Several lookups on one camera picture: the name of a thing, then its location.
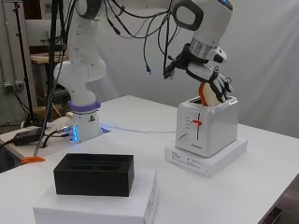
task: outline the black box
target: black box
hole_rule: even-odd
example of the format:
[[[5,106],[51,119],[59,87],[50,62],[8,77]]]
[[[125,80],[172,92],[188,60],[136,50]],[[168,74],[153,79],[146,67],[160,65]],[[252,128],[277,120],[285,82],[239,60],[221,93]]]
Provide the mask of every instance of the black box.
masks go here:
[[[129,197],[134,156],[66,154],[54,169],[57,194]]]

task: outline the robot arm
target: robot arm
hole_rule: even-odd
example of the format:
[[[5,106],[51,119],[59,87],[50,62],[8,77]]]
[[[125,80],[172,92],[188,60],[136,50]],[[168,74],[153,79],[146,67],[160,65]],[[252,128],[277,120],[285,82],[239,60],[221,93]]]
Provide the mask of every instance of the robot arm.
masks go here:
[[[78,13],[82,19],[94,20],[104,1],[78,0]],[[190,44],[165,69],[164,78],[172,77],[175,69],[186,73],[200,82],[208,82],[220,102],[225,101],[226,92],[232,91],[225,77],[212,76],[209,61],[225,63],[226,53],[219,48],[221,37],[233,14],[233,6],[228,0],[109,0],[130,8],[171,8],[178,26],[194,31]]]
[[[183,69],[189,76],[208,82],[218,100],[225,101],[230,85],[207,63],[224,63],[226,60],[225,52],[218,45],[233,13],[228,0],[73,0],[73,3],[76,10],[67,44],[70,60],[57,65],[54,70],[55,78],[60,76],[59,84],[71,96],[74,117],[68,126],[73,127],[70,134],[72,141],[86,141],[101,134],[96,113],[100,104],[96,102],[94,93],[86,89],[85,83],[106,75],[106,65],[96,49],[96,20],[99,14],[106,14],[109,3],[139,9],[170,8],[176,24],[194,31],[194,35],[192,42],[186,44],[165,69],[164,77],[173,76],[176,68]]]

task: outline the white base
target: white base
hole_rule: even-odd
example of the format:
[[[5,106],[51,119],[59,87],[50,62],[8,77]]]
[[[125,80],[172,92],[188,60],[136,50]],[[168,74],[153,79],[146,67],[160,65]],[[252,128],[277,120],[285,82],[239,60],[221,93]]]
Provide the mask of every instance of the white base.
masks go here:
[[[52,186],[34,207],[36,224],[151,224],[156,187],[154,170],[135,172],[128,198],[57,195]]]
[[[211,178],[247,151],[248,140],[237,138],[229,146],[210,158],[205,158],[175,146],[165,148],[164,158],[185,170]]]

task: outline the sticker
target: sticker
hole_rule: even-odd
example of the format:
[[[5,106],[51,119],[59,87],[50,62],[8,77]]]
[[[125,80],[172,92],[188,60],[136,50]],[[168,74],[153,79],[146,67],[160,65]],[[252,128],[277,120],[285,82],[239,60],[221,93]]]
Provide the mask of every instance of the sticker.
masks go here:
[[[95,118],[93,115],[91,115],[89,122],[93,122],[93,121],[95,121]]]

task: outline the cable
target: cable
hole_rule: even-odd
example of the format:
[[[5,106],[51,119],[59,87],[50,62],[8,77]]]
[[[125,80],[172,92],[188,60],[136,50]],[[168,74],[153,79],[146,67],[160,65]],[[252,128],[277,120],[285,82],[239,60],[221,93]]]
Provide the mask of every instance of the cable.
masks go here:
[[[108,124],[105,124],[105,123],[101,123],[101,125],[103,126],[106,126],[108,128],[113,128],[113,129],[118,129],[118,130],[121,130],[121,131],[126,131],[126,132],[129,132],[129,133],[175,133],[175,132],[160,132],[160,131],[157,131],[157,132],[154,132],[154,131],[139,131],[139,130],[133,130],[133,129],[124,129],[124,128],[120,128],[120,127],[115,127],[115,126],[111,126],[111,125],[108,125]]]
[[[148,41],[148,34],[149,34],[149,31],[150,31],[150,27],[151,27],[151,24],[153,23],[153,21],[156,19],[156,17],[153,17],[151,19],[151,21],[149,22],[149,26],[148,26],[148,30],[146,32],[146,38],[144,39],[144,44],[143,44],[143,60],[147,66],[147,72],[151,75],[151,70],[150,70],[150,66],[148,64],[148,60],[147,60],[147,54],[146,54],[146,48],[147,48],[147,41]]]
[[[54,103],[52,103],[52,106],[53,106],[54,110],[56,111],[56,113],[62,118],[63,116],[59,113],[59,111],[56,108],[56,106],[54,105]]]
[[[168,9],[168,17],[167,17],[167,26],[166,26],[166,42],[165,42],[165,51],[164,51],[164,72],[163,74],[165,74],[165,70],[166,70],[166,64],[167,64],[167,56],[168,56],[168,46],[169,46],[169,29],[170,29],[170,14],[171,14],[171,6],[172,6],[172,2],[173,0],[170,1],[169,4],[169,9]]]
[[[159,33],[158,33],[158,47],[159,47],[160,52],[163,55],[165,55],[165,53],[164,53],[164,51],[162,50],[162,47],[161,47],[161,31],[162,31],[162,29],[159,30]],[[168,47],[170,46],[170,44],[172,43],[172,41],[178,36],[179,32],[180,32],[180,27],[178,27],[178,25],[177,25],[176,29],[175,29],[175,32],[173,33],[173,35],[171,36],[171,38],[170,38],[170,40],[168,42]],[[169,60],[172,60],[172,61],[174,60],[170,55],[167,55],[167,58]]]
[[[115,0],[111,0],[121,11],[125,12],[126,14],[132,16],[132,17],[135,17],[135,18],[139,18],[139,19],[150,19],[150,18],[153,18],[155,17],[155,15],[151,15],[151,16],[138,16],[138,15],[135,15],[131,12],[128,12],[126,11],[122,6],[120,6]]]
[[[10,92],[14,97],[16,97],[16,99],[18,100],[20,106],[21,106],[21,109],[26,117],[26,120],[29,119],[29,107],[23,103],[20,99],[20,97],[18,96],[18,94],[14,91],[14,90],[11,90]],[[41,120],[43,120],[44,118],[42,118],[41,116],[37,115],[37,114],[34,114],[34,118],[37,122],[41,122]]]
[[[45,147],[47,146],[47,142],[48,142],[48,140],[49,140],[55,133],[57,133],[57,131],[51,132],[51,133],[47,136],[46,140],[44,141],[44,144],[43,144],[43,147],[42,147],[42,148],[45,148]]]
[[[138,35],[140,33],[140,31],[142,30],[142,28],[144,27],[144,25],[146,24],[146,22],[149,20],[150,18],[146,19],[143,21],[142,25],[140,26],[139,30],[134,34],[134,35]],[[131,37],[128,37],[128,36],[124,36],[124,35],[120,35],[122,38],[125,38],[125,39],[133,39],[134,37],[131,36]]]
[[[73,14],[74,14],[74,9],[75,9],[75,6],[76,6],[76,2],[77,2],[77,0],[74,0],[74,1],[73,1],[73,4],[72,4],[72,6],[71,6],[71,8],[70,8],[70,11],[69,11],[69,15],[68,15],[67,21],[66,21],[66,23],[64,24],[64,26],[67,25],[67,26],[66,26],[66,32],[65,32],[66,39],[67,39],[67,37],[68,37],[69,31],[70,31],[70,26],[71,26],[71,23],[72,23],[72,20],[73,20]],[[63,49],[62,59],[64,58],[64,55],[65,55],[65,49]],[[59,79],[60,74],[61,74],[61,72],[62,72],[62,68],[63,68],[63,65],[64,65],[63,62],[62,62],[62,60],[60,61],[60,64],[61,64],[61,66],[59,67],[58,75],[57,75],[57,77],[56,77],[56,79],[55,79],[54,85],[53,85],[53,87],[52,87],[52,89],[51,89],[51,91],[50,91],[49,98],[48,98],[48,101],[47,101],[47,107],[46,107],[46,108],[47,108],[47,111],[46,111],[46,117],[45,117],[45,118],[47,118],[48,115],[49,115],[49,112],[50,112],[50,105],[51,105],[51,102],[52,102],[53,94],[54,94],[54,92],[55,92],[55,90],[56,90],[56,86],[57,86],[57,83],[58,83],[58,79]],[[44,123],[43,123],[43,126],[42,126],[42,130],[41,130],[41,135],[40,135],[40,137],[39,137],[39,140],[38,140],[38,143],[37,143],[37,146],[36,146],[36,150],[35,150],[35,153],[34,153],[34,157],[37,156],[37,154],[38,154],[38,150],[39,150],[40,147],[41,147],[41,141],[42,141],[42,138],[43,138],[43,136],[44,136],[44,134],[45,134],[46,126],[47,126],[47,119],[44,120]]]
[[[106,7],[106,14],[107,14],[107,4],[106,4],[106,1],[107,0],[104,0],[104,3],[105,3],[105,7]],[[113,10],[112,8],[112,5],[109,3],[109,1],[107,1],[107,3],[109,4],[110,6],[110,9],[112,11],[112,13],[114,14],[115,18],[117,19],[117,21],[119,22],[119,24],[122,26],[122,28],[125,30],[125,32],[130,35],[131,37],[133,38],[136,38],[136,39],[145,39],[153,34],[155,34],[157,31],[159,31],[161,29],[161,26],[159,26],[156,30],[154,30],[153,32],[151,32],[150,34],[147,33],[145,36],[136,36],[136,35],[132,35],[131,32],[129,31],[129,29],[126,27],[126,25],[122,22],[122,20],[120,19],[120,17],[115,13],[115,11]],[[158,12],[156,13],[155,15],[153,15],[153,17],[150,17],[150,18],[157,18],[158,16],[161,16],[165,14],[165,12]],[[116,32],[117,35],[121,35],[121,32],[114,26],[114,24],[112,23],[112,21],[108,18],[108,14],[107,14],[107,20],[110,24],[110,26],[114,29],[114,31]]]
[[[54,94],[54,92],[55,92],[55,90],[56,90],[56,86],[57,86],[57,83],[58,83],[58,79],[59,79],[59,77],[60,77],[60,74],[61,74],[61,72],[62,72],[63,65],[64,65],[63,62],[61,62],[61,66],[59,67],[58,75],[57,75],[57,77],[56,77],[56,80],[55,80],[55,83],[54,83],[54,85],[53,85],[53,88],[52,88],[52,90],[51,90],[51,92],[50,92],[49,101],[48,101],[48,104],[47,104],[46,117],[45,117],[45,118],[48,117],[48,114],[49,114],[49,112],[50,112],[50,104],[51,104],[51,102],[52,102],[53,94]],[[40,135],[40,137],[39,137],[39,140],[38,140],[38,143],[37,143],[37,146],[36,146],[36,150],[35,150],[35,153],[34,153],[34,157],[36,157],[37,154],[38,154],[38,150],[39,150],[39,148],[40,148],[41,141],[42,141],[42,138],[43,138],[43,135],[44,135],[46,126],[47,126],[47,120],[45,119],[45,120],[44,120],[44,123],[43,123],[43,126],[42,126],[41,135]]]
[[[44,141],[44,144],[43,144],[43,147],[42,147],[42,148],[45,148],[45,147],[47,146],[47,143],[48,143],[48,141],[49,141],[49,139],[50,139],[51,137],[60,137],[60,138],[64,138],[64,137],[67,137],[67,136],[69,136],[69,134],[68,134],[68,133],[64,133],[64,134],[62,134],[62,135],[59,135],[59,136],[56,136],[56,135],[54,135],[55,133],[57,133],[57,131],[54,131],[54,132],[50,133],[49,135],[45,135],[45,136],[47,136],[47,138],[45,139],[45,141]]]
[[[2,147],[4,147],[5,145],[10,144],[10,143],[12,143],[12,142],[13,142],[12,139],[9,140],[9,141],[7,141],[7,142],[5,142],[4,144],[2,144],[2,145],[0,146],[0,149],[1,149]]]

